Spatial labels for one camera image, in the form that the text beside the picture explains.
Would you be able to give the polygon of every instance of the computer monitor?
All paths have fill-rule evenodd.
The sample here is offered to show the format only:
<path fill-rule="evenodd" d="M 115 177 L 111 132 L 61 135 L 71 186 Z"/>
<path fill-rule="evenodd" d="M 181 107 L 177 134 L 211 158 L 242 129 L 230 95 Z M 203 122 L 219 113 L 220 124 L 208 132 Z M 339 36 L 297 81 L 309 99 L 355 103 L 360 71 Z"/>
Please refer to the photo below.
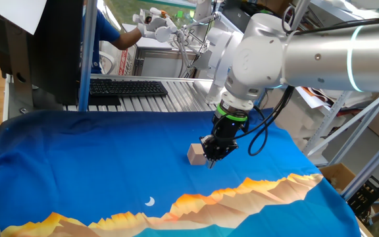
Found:
<path fill-rule="evenodd" d="M 268 13 L 275 15 L 270 9 L 256 3 L 242 0 L 226 0 L 223 7 L 223 15 L 238 29 L 245 33 L 249 20 L 256 13 Z"/>
<path fill-rule="evenodd" d="M 0 15 L 0 68 L 13 75 L 18 97 L 32 95 L 33 84 L 58 103 L 77 104 L 82 13 L 83 0 L 48 0 L 34 35 Z"/>

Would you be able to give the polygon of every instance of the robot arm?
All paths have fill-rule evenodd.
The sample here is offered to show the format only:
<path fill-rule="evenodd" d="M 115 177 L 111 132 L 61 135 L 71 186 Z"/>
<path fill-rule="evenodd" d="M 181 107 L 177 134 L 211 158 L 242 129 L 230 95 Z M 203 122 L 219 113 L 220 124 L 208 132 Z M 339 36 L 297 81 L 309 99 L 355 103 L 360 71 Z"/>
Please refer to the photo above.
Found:
<path fill-rule="evenodd" d="M 270 17 L 265 23 L 260 21 L 264 16 L 256 14 L 248 24 L 225 83 L 228 92 L 213 118 L 212 134 L 200 138 L 209 168 L 238 147 L 233 138 L 239 129 L 246 129 L 252 101 L 264 88 L 287 84 L 379 92 L 379 24 L 286 36 L 279 30 L 281 20 Z"/>
<path fill-rule="evenodd" d="M 169 15 L 155 7 L 150 8 L 149 14 L 146 14 L 145 10 L 140 10 L 140 14 L 135 14 L 132 20 L 138 23 L 138 29 L 143 37 L 156 39 L 159 42 L 168 41 L 169 36 L 178 31 Z"/>

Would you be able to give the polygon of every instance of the blue shirt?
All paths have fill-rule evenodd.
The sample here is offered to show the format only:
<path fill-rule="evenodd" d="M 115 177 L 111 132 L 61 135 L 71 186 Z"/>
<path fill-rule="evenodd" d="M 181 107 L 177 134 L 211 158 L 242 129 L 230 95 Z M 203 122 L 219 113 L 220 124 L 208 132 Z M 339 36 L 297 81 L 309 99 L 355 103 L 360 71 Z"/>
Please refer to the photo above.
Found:
<path fill-rule="evenodd" d="M 93 63 L 91 64 L 91 73 L 101 74 L 100 55 L 99 55 L 99 42 L 101 40 L 114 42 L 120 37 L 118 30 L 116 30 L 103 16 L 103 13 L 97 10 L 96 31 L 95 31 L 95 45 L 93 47 Z"/>

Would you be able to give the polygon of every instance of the orange mountain pattern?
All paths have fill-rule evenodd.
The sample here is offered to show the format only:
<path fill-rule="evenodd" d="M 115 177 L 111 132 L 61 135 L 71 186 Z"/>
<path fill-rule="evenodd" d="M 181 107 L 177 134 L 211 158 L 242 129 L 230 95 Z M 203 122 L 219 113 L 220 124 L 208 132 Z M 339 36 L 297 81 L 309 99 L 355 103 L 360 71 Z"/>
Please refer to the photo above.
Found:
<path fill-rule="evenodd" d="M 52 213 L 42 223 L 10 226 L 2 232 L 2 237 L 135 236 L 146 228 L 193 230 L 213 224 L 236 228 L 248 216 L 260 212 L 266 205 L 303 200 L 308 191 L 321 180 L 321 174 L 291 174 L 275 182 L 246 178 L 237 188 L 217 190 L 207 197 L 184 194 L 161 218 L 127 212 L 86 226 L 76 219 Z"/>

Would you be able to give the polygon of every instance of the keyboard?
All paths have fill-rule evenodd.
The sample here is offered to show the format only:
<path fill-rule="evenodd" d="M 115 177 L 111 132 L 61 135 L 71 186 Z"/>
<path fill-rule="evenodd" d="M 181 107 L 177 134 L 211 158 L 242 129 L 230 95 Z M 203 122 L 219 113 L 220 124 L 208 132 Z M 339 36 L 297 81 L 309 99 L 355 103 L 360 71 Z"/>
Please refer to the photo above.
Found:
<path fill-rule="evenodd" d="M 90 95 L 92 96 L 149 96 L 167 95 L 161 82 L 113 81 L 111 79 L 91 79 Z"/>

